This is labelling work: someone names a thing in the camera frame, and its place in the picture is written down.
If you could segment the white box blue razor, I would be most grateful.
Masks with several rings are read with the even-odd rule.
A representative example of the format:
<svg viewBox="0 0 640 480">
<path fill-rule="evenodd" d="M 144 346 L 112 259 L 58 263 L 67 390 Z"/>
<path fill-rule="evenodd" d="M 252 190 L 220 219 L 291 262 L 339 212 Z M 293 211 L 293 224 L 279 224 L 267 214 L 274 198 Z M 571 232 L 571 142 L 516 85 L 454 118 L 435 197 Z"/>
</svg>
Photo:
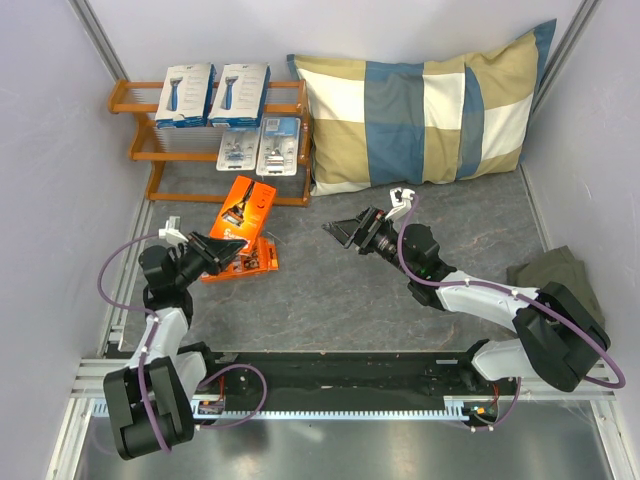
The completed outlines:
<svg viewBox="0 0 640 480">
<path fill-rule="evenodd" d="M 260 126 L 271 70 L 268 63 L 226 64 L 212 102 L 208 123 L 230 128 Z"/>
<path fill-rule="evenodd" d="M 155 113 L 159 129 L 202 127 L 210 111 L 215 66 L 211 63 L 171 66 Z"/>
</svg>

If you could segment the clear blister razor pack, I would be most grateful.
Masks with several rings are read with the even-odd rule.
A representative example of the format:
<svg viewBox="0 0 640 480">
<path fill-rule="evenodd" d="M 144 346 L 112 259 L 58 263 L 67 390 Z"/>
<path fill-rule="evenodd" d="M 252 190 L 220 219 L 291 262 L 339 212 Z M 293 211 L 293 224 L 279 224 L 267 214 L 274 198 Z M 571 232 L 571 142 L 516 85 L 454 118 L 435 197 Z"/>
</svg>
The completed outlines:
<svg viewBox="0 0 640 480">
<path fill-rule="evenodd" d="M 227 129 L 221 139 L 216 170 L 254 170 L 257 163 L 259 140 L 258 128 Z"/>
</svg>

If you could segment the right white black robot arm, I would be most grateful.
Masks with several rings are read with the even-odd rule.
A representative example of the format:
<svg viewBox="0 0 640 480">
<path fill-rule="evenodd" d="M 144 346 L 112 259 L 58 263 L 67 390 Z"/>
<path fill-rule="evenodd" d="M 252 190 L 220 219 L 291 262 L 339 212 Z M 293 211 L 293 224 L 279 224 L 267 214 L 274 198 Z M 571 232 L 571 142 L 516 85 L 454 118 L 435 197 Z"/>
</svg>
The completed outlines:
<svg viewBox="0 0 640 480">
<path fill-rule="evenodd" d="M 568 287 L 513 287 L 481 280 L 446 264 L 430 227 L 393 220 L 375 207 L 356 217 L 323 224 L 342 247 L 375 253 L 405 274 L 412 296 L 423 306 L 469 314 L 514 333 L 507 341 L 480 341 L 458 368 L 467 392 L 483 392 L 493 381 L 537 377 L 572 392 L 602 359 L 611 341 Z"/>
</svg>

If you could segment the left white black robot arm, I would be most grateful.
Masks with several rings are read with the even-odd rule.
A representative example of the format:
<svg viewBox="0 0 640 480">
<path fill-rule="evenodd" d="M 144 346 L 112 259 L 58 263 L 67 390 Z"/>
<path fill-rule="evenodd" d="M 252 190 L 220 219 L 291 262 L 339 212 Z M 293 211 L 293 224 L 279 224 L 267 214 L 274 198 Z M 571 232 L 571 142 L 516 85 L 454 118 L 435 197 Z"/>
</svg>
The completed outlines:
<svg viewBox="0 0 640 480">
<path fill-rule="evenodd" d="M 146 286 L 140 311 L 143 337 L 127 364 L 105 375 L 103 391 L 118 454 L 131 460 L 191 440 L 191 399 L 219 382 L 219 369 L 202 346 L 180 348 L 193 317 L 192 283 L 226 270 L 246 247 L 244 239 L 197 232 L 169 233 L 171 245 L 151 245 L 138 257 Z"/>
</svg>

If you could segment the Gillette razor blister pack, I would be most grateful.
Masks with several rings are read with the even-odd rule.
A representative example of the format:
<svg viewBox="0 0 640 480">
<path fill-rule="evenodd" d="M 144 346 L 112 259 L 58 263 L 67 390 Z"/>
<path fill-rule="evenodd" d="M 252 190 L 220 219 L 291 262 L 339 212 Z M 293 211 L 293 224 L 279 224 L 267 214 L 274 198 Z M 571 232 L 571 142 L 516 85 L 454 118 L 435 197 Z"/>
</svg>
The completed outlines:
<svg viewBox="0 0 640 480">
<path fill-rule="evenodd" d="M 301 120 L 291 116 L 262 119 L 256 174 L 290 177 L 297 173 Z"/>
</svg>

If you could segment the orange razor cartridge pack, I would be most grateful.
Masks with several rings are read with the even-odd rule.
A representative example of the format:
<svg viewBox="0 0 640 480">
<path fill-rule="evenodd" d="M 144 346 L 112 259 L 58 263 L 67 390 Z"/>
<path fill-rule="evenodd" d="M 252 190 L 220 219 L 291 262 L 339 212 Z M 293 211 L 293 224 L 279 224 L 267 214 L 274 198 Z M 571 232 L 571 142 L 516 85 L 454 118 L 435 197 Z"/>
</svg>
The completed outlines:
<svg viewBox="0 0 640 480">
<path fill-rule="evenodd" d="M 204 284 L 219 283 L 261 275 L 277 271 L 278 269 L 279 260 L 275 242 L 271 239 L 260 237 L 256 241 L 255 248 L 249 255 L 239 255 L 227 269 L 219 275 L 213 276 L 204 273 L 201 276 L 201 282 Z"/>
</svg>

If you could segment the orange black razor pack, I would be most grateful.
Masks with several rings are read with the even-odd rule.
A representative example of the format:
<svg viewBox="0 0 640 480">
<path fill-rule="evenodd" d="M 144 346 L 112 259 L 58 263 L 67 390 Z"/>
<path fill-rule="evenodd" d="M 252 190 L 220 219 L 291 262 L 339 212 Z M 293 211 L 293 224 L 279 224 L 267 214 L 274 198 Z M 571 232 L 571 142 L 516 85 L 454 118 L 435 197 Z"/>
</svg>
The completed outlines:
<svg viewBox="0 0 640 480">
<path fill-rule="evenodd" d="M 277 190 L 265 183 L 236 177 L 209 232 L 214 239 L 245 240 L 250 252 L 269 216 Z"/>
</svg>

